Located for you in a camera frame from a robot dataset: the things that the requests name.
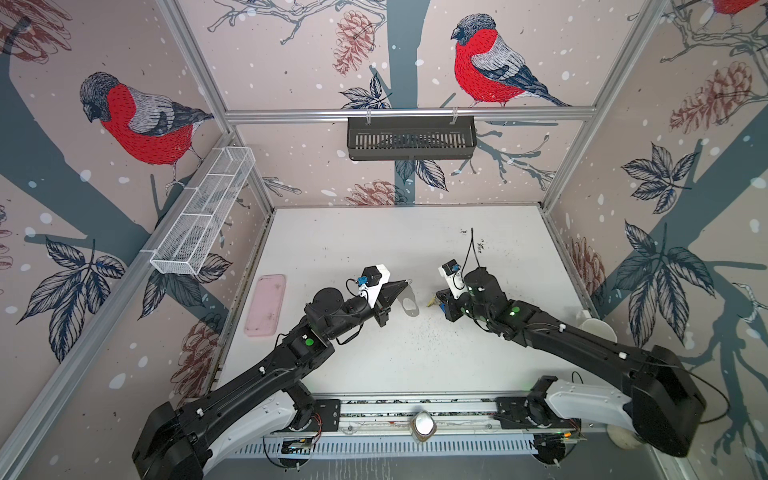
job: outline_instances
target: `bird wing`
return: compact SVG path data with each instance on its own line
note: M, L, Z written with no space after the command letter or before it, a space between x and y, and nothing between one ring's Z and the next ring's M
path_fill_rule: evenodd
M136 113L128 127L140 135L159 137L173 130L174 103L164 95L145 94L128 87L136 104Z
M486 53L473 55L472 64L483 76L500 82L516 75L525 66L525 59L504 43L500 35Z

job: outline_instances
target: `pine cone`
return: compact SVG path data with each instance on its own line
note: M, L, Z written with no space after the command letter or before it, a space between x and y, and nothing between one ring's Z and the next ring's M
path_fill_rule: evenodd
M344 197L350 205L395 205L398 200L395 185L384 180L374 180L372 184L355 185L351 197Z
M373 51L373 24L362 12L346 12L336 28L336 50L333 67L345 77L349 70L356 71L368 60Z
M581 242L574 242L571 238L571 244L567 245L568 252L571 255L571 261L576 267L579 277L584 282L584 287L590 296L595 297L598 302L603 300L605 284L605 268L600 255L587 245L587 239L582 238Z
M72 17L52 0L0 0L0 39L11 34L24 18L31 25L18 33L11 54L24 61L45 63L59 48L71 50L71 38L63 20Z
M706 130L711 124L727 121L747 100L751 88L752 69L742 61L715 71L692 97L683 100L680 110L672 111L670 131L682 127L683 132L689 134L699 127Z
M219 334L201 322L195 323L184 337L179 358L181 368L170 378L170 382L176 384L174 392L181 395L179 405L188 398L202 395L218 343Z

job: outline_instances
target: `leaf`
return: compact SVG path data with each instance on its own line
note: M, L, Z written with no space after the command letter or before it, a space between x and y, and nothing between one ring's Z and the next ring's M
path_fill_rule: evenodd
M683 180L683 178L688 175L690 168L694 165L694 160L696 160L696 152L682 157L672 169L672 180Z
M670 170L672 170L672 155L670 151L664 147L653 145L651 151L650 161L657 168L662 178L670 177Z
M650 269L653 259L648 257L629 257L621 262L616 269L615 289L634 290L645 280L647 276L653 276L654 272Z
M677 200L677 192L674 188L670 187L669 190L665 191L664 194L659 197L659 201L656 202L656 208L654 208L654 213L663 214L672 208L675 200Z
M379 98L382 96L382 85L379 82L379 76L376 74L371 77L370 89L373 97Z
M629 240L632 248L634 248L639 254L645 257L650 257L656 253L656 245L654 243L654 239L651 238L651 236L645 233L642 229L629 224L625 220L624 232L627 234L627 240Z
M700 286L715 296L714 283L704 262L687 248L674 247L667 252L667 260L673 272L689 283Z
M656 273L656 283L659 288L659 311L682 342L688 323L688 302L683 286L666 265L662 265Z
M209 253L195 278L200 283L211 283L224 275L230 265L232 262L227 262L222 256Z
M656 326L657 293L654 277L647 276L629 296L629 327L634 344L642 347Z
M371 94L365 88L360 87L350 88L339 93L351 101L367 101L371 97Z
M430 187L448 191L448 188L445 187L445 174L442 173L442 168L434 160L416 161L416 174Z
M80 250L70 247L66 243L54 242L46 237L45 246L48 248L48 254L53 261L61 266L70 270L77 270L85 265L85 257L80 253Z
M167 278L167 291L178 303L184 306L198 306L203 304L203 296L200 295L200 284L191 275L178 275L169 273Z
M398 160L395 162L395 172L402 181L408 180L416 171L416 162L413 160Z
M29 298L29 304L27 305L27 311L18 322L21 322L27 317L37 315L40 312L55 308L67 295L67 292L69 292L69 290L71 290L77 283L80 283L80 272L77 270L74 272L65 270L63 272L54 273L46 278L40 282L38 288L32 292L32 295Z
M632 160L628 164L621 165L621 168L623 168L630 177L637 178L638 180L661 180L661 172L650 160L646 160L645 158Z
M639 198L641 200L650 200L656 198L664 192L664 189L668 188L669 184L663 181L643 182L634 191L632 197Z
M48 341L51 350L61 363L69 350L78 341L83 330L85 317L84 284L79 280L79 272L75 274L78 281L71 285L61 302L56 306L48 327Z
M109 284L107 280L96 272L86 270L85 296L88 300L88 310L91 313L98 312L109 296Z
M144 299L141 301L140 319L154 312L154 309L160 305L165 296L167 285L168 278L157 270L152 270L147 281L147 287L144 289Z
M125 268L120 260L109 255L98 257L94 265L97 272L109 278L122 278L125 274Z

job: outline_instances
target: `white table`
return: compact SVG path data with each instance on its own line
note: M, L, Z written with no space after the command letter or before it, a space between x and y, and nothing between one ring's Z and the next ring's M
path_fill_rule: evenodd
M299 322L315 292L334 286L349 298L344 281L380 263L391 272L390 280L412 279L420 310L411 317L395 303L384 328L370 319L352 342L334 344L336 352L303 380L311 392L508 392L530 389L541 375L570 380L574 370L587 383L598 381L557 356L485 333L470 319L450 323L438 306L426 308L434 292L446 288L438 267L450 259L463 262L470 227L475 228L481 265L496 276L508 298L574 323L581 304L536 207L276 212L256 276L280 273L287 278L278 333ZM474 269L471 254L468 264ZM249 308L250 296L244 311ZM273 349L274 336L245 336L246 316L234 333L218 385Z

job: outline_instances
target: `black metal basket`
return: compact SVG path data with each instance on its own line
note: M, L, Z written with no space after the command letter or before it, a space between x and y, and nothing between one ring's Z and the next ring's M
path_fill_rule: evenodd
M346 146L355 161L466 160L477 146L475 118L350 118Z

